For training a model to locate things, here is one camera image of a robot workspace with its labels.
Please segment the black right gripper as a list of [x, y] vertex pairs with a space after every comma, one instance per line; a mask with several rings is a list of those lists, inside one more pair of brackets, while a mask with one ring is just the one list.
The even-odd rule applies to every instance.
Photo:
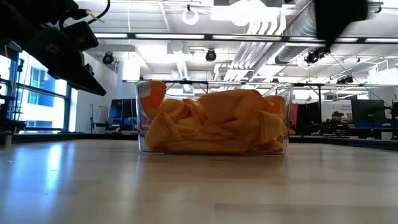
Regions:
[[313, 0], [317, 38], [331, 47], [346, 27], [368, 17], [368, 0]]

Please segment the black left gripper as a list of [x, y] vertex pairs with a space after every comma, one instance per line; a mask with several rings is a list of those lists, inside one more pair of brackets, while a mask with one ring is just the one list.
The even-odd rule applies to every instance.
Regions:
[[106, 90], [85, 67], [84, 58], [54, 27], [39, 30], [27, 39], [23, 49], [44, 65], [52, 75], [77, 90], [104, 96]]

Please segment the large orange microfiber towel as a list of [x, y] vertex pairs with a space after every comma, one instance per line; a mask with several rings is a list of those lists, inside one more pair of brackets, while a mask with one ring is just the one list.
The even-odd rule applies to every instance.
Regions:
[[198, 99], [207, 118], [248, 146], [247, 153], [285, 154], [285, 121], [268, 113], [266, 96], [256, 90], [228, 90]]

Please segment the black computer monitor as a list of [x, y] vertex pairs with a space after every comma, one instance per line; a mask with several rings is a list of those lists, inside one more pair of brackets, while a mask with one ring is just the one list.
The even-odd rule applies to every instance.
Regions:
[[134, 98], [111, 101], [108, 113], [108, 119], [111, 122], [133, 125], [136, 123], [136, 118], [136, 100]]
[[382, 100], [351, 100], [352, 117], [358, 122], [382, 122], [386, 119]]

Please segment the large window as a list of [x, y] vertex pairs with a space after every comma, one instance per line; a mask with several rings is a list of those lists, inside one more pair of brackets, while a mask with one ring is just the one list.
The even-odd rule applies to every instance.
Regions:
[[25, 122], [18, 133], [56, 133], [68, 124], [71, 88], [48, 71], [27, 52], [0, 50], [0, 95], [14, 97], [7, 117]]

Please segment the white basket label sticker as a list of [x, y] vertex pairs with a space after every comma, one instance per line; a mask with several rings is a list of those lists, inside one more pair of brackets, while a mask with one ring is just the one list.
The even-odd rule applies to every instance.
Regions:
[[151, 92], [151, 87], [150, 87], [150, 82], [145, 81], [145, 82], [139, 82], [137, 85], [137, 90], [138, 90], [138, 97], [139, 98], [145, 98], [150, 96]]

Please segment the clear plastic basket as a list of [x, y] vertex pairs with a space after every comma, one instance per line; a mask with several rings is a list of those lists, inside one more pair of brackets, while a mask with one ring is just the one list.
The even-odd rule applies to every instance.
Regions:
[[[152, 124], [152, 120], [143, 112], [143, 110], [141, 108], [141, 104], [139, 102], [139, 97], [137, 95], [138, 94], [137, 85], [136, 85], [136, 100], [137, 100], [136, 108], [137, 108], [138, 135], [139, 135], [139, 149], [140, 149], [140, 151], [151, 152], [149, 150], [149, 148], [146, 146], [144, 140], [145, 140], [147, 131], [149, 130], [149, 128]], [[249, 88], [249, 89], [235, 88], [232, 90], [256, 90], [256, 89], [254, 89], [254, 88]], [[198, 99], [200, 97], [208, 95], [210, 93], [216, 93], [216, 92], [220, 92], [220, 91], [208, 92], [207, 94], [205, 93], [205, 94], [198, 95], [198, 96], [175, 96], [175, 95], [173, 96], [173, 95], [168, 94], [167, 92], [168, 92], [168, 87], [166, 85], [166, 92], [165, 92], [163, 101], [165, 101], [166, 99], [175, 99], [175, 100], [195, 100], [198, 102]], [[289, 124], [290, 124], [290, 118], [291, 118], [291, 112], [292, 112], [292, 93], [293, 93], [293, 86], [288, 83], [276, 83], [275, 85], [271, 86], [271, 89], [268, 92], [266, 92], [265, 94], [260, 93], [263, 96], [279, 95], [285, 99], [285, 108], [287, 110], [287, 117], [286, 117], [285, 123], [288, 127], [288, 133], [287, 133], [286, 137], [283, 139], [285, 154], [287, 153], [287, 146], [289, 143], [289, 129], [290, 129]], [[283, 155], [283, 154], [259, 154], [259, 155]]]

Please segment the black shelf rack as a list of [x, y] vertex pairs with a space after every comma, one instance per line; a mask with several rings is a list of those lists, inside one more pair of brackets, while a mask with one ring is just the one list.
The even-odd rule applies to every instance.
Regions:
[[0, 95], [0, 100], [4, 100], [0, 103], [0, 133], [11, 132], [14, 133], [19, 129], [25, 128], [24, 121], [15, 121], [7, 117], [9, 103], [14, 100], [14, 97]]

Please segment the person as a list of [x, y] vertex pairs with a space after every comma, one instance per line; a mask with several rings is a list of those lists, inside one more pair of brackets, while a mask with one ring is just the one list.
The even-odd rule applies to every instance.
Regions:
[[349, 131], [349, 126], [343, 122], [343, 113], [334, 111], [331, 119], [326, 119], [322, 126], [323, 134], [342, 135]]

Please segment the black divider panel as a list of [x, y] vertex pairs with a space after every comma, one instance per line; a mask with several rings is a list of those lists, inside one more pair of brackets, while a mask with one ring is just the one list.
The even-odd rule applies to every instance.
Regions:
[[311, 135], [320, 130], [322, 123], [318, 103], [299, 104], [296, 119], [296, 132], [299, 135]]

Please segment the red fabric panel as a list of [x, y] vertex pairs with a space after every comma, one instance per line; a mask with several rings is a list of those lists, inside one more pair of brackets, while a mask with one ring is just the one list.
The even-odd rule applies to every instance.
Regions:
[[291, 112], [290, 129], [289, 129], [290, 135], [296, 134], [295, 125], [297, 123], [298, 107], [299, 107], [299, 105], [297, 103], [292, 103], [292, 112]]

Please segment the silver ceiling air duct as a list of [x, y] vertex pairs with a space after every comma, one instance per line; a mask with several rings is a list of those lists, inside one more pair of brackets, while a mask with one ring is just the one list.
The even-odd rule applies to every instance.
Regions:
[[[285, 34], [293, 36], [315, 36], [316, 33], [315, 6], [313, 0], [311, 0], [309, 4], [304, 7], [298, 18], [287, 28]], [[275, 63], [282, 65], [288, 64], [305, 49], [306, 47], [295, 47], [285, 44], [275, 57]]]

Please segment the black background table frame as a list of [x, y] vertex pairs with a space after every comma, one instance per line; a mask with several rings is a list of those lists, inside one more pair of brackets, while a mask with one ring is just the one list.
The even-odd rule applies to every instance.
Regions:
[[164, 84], [168, 84], [171, 83], [171, 85], [169, 86], [169, 88], [171, 88], [174, 84], [178, 83], [180, 85], [198, 85], [206, 94], [208, 93], [208, 85], [209, 82], [208, 81], [198, 81], [198, 80], [162, 80], [161, 82], [163, 82]]

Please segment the black overhead frame beam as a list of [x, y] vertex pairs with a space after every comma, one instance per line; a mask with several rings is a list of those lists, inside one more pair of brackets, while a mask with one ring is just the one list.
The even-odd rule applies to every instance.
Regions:
[[[227, 42], [280, 42], [325, 44], [313, 36], [289, 35], [234, 35], [234, 34], [172, 34], [172, 33], [95, 33], [97, 39], [124, 40], [203, 40]], [[398, 37], [339, 37], [336, 44], [398, 44]]]

